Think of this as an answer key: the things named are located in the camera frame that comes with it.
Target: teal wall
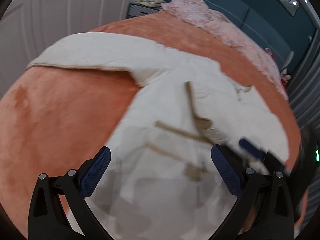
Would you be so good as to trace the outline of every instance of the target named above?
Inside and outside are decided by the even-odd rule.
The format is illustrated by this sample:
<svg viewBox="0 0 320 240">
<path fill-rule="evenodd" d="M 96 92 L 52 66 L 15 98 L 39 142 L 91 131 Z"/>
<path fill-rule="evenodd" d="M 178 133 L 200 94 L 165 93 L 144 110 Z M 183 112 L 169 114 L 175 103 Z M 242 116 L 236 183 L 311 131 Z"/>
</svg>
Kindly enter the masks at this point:
<svg viewBox="0 0 320 240">
<path fill-rule="evenodd" d="M 304 9 L 300 6 L 295 16 L 292 17 L 278 0 L 242 1 L 258 12 L 280 33 L 294 50 L 295 60 L 300 62 L 309 47 L 308 36 L 313 36 L 316 30 Z M 289 66 L 289 71 L 293 72 L 293 70 L 293 67 Z"/>
</svg>

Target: blue textured pad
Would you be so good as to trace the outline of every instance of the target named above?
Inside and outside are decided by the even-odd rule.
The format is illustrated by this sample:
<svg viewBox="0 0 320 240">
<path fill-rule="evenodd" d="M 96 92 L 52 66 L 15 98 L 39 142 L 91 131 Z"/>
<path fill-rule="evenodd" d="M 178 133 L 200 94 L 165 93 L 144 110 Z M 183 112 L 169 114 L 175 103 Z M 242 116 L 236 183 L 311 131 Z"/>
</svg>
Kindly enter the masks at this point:
<svg viewBox="0 0 320 240">
<path fill-rule="evenodd" d="M 263 162 L 264 157 L 266 156 L 265 152 L 257 149 L 249 141 L 247 141 L 246 139 L 241 139 L 239 141 L 239 146 Z"/>
<path fill-rule="evenodd" d="M 220 173 L 220 176 L 226 184 L 229 192 L 232 195 L 240 198 L 242 194 L 241 180 L 217 146 L 212 146 L 211 148 L 211 159 Z"/>
<path fill-rule="evenodd" d="M 108 147 L 97 157 L 80 182 L 80 196 L 82 198 L 92 195 L 103 173 L 111 161 L 111 152 Z"/>
</svg>

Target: orange bedspread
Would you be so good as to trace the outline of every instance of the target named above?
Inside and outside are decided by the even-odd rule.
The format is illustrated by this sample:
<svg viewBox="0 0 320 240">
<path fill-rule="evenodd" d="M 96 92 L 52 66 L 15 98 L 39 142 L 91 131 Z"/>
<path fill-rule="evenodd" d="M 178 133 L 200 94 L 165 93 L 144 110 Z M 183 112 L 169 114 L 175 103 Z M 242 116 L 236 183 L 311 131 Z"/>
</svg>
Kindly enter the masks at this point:
<svg viewBox="0 0 320 240">
<path fill-rule="evenodd" d="M 239 52 L 165 12 L 95 31 L 148 38 L 209 57 L 237 82 L 255 85 L 287 133 L 287 166 L 293 166 L 300 131 L 288 102 Z M 92 158 L 138 90 L 127 73 L 33 67 L 4 95 L 0 101 L 0 202 L 24 236 L 37 176 L 42 172 L 60 176 Z"/>
</svg>

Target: headboard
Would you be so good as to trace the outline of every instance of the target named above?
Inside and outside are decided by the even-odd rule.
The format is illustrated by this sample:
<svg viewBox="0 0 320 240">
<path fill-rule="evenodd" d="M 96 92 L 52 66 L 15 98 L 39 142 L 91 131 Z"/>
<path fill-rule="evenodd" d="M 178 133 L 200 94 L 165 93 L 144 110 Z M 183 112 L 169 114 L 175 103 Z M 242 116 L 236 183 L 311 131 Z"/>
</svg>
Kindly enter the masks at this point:
<svg viewBox="0 0 320 240">
<path fill-rule="evenodd" d="M 282 71 L 294 52 L 282 36 L 255 10 L 241 0 L 204 0 L 210 9 L 222 12 L 261 48 L 270 48 Z"/>
</svg>

